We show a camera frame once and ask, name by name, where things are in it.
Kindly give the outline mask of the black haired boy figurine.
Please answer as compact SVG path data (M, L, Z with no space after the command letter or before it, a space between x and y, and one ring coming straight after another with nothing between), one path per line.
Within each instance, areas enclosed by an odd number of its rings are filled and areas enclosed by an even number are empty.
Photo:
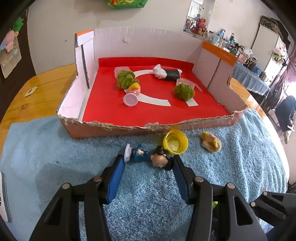
M150 161L154 167L164 168L166 171L171 171L173 168L172 155L162 146L158 146L151 154L145 151L142 145L132 148L130 144L125 146L124 162L132 161L134 163Z

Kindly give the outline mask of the yellow bottle cap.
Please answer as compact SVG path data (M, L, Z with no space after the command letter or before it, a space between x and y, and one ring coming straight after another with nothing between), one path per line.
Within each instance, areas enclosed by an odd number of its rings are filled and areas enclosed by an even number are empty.
M184 153L188 148L188 138L180 130L169 131L163 139L163 147L168 150L171 155L179 155Z

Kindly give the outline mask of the green black sock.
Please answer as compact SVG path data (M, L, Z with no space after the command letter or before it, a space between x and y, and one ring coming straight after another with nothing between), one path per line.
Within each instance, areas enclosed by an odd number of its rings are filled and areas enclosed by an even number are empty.
M217 202L217 201L214 201L214 202L212 203L212 208L215 208L217 205L218 205L218 202Z

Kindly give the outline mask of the beige yellow crochet scrunchie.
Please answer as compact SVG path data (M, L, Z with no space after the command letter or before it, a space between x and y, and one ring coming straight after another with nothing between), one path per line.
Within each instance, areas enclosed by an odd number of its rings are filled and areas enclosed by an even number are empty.
M210 132L202 132L200 134L202 140L202 147L207 149L209 152L218 152L222 148L221 141Z

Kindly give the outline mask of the blonde girl figurine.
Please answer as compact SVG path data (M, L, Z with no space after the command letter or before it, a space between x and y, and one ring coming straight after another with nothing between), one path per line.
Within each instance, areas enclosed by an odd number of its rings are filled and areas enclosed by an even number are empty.
M138 96L140 94L140 84L135 82L133 83L126 91L125 96L123 97L123 102L128 107L136 106L138 103Z

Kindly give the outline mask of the green fuzzy scrunchie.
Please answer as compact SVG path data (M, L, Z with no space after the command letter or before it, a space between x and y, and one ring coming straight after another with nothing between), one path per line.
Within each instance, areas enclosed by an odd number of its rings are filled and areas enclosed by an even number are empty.
M135 78L134 72L130 70L122 70L117 75L117 85L121 89L128 89L132 84L139 83Z
M178 98L181 98L184 101L189 101L195 95L193 88L184 82L177 85L174 92Z

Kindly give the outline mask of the clear round plastic lid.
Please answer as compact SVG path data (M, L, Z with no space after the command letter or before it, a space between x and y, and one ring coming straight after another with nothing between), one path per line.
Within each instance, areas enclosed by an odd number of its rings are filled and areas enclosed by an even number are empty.
M194 82L192 82L191 80L188 80L186 78L178 78L176 81L176 85L178 86L181 83L185 83L185 84L189 85L192 89L194 89L196 86Z

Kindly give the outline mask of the white black sock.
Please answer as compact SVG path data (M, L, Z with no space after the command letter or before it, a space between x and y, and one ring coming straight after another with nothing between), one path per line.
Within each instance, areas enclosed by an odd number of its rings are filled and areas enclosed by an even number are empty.
M156 65L152 72L154 73L155 77L158 79L164 79L164 80L171 80L171 81L177 81L179 78L181 78L181 74L183 73L181 69L164 69L161 67L160 64Z

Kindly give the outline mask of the small clear plastic box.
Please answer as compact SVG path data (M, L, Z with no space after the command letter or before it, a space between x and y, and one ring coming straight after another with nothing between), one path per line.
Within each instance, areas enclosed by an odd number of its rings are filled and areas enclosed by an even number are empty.
M119 73L121 71L130 71L130 68L127 67L127 66L121 66L121 67L114 68L114 75L115 75L116 78L117 78L117 76L119 75Z

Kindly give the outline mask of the red paper box liner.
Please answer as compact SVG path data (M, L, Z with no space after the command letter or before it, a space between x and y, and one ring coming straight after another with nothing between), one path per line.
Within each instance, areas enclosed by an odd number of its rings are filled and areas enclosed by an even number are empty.
M193 74L192 63L152 57L99 58L98 63L98 72L82 118L84 122L143 127L148 123L172 125L196 118L230 114ZM170 70L181 69L181 77L196 84L193 97L196 106L188 106L187 102L176 96L175 81L155 77L152 70L158 64ZM132 72L146 71L144 75L136 77L141 87L140 93L145 95L145 100L139 101L136 106L128 107L123 102L125 91L118 87L114 75L114 68L121 66L129 67Z

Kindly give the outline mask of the grey cloth side table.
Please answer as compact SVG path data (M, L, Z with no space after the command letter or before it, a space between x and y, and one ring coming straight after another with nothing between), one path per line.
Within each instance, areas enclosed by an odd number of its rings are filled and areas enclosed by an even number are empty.
M210 36L209 42L236 57L233 78L238 80L262 105L267 99L270 88L259 77L262 71L257 66L257 59L252 50L235 42L234 35L225 39L220 33L216 33Z

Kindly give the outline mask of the small wooden tag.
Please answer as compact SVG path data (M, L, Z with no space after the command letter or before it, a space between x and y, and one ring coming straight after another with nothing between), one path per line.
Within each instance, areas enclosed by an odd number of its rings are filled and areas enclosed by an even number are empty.
M38 89L37 86L34 86L34 87L30 88L30 89L25 93L25 97L28 97L28 96L32 95L37 89Z

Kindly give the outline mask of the white cabinet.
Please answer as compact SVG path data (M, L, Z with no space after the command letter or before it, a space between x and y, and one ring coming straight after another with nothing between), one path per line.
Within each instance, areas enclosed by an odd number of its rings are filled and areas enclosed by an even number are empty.
M266 80L273 81L288 57L283 35L275 19L260 17L251 50L257 59L256 66L266 75Z

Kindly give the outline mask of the green shopping bag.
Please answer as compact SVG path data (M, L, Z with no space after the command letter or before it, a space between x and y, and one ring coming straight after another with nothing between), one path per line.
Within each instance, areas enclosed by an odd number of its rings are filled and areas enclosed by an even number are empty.
M107 6L110 9L138 9L144 8L148 0L109 0Z

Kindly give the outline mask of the wall mirror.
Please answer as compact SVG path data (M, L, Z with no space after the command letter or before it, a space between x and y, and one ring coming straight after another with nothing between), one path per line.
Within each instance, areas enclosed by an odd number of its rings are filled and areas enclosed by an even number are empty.
M193 34L190 29L196 25L199 18L205 18L208 27L215 0L193 0L190 3L187 16L185 19L183 31L186 33Z

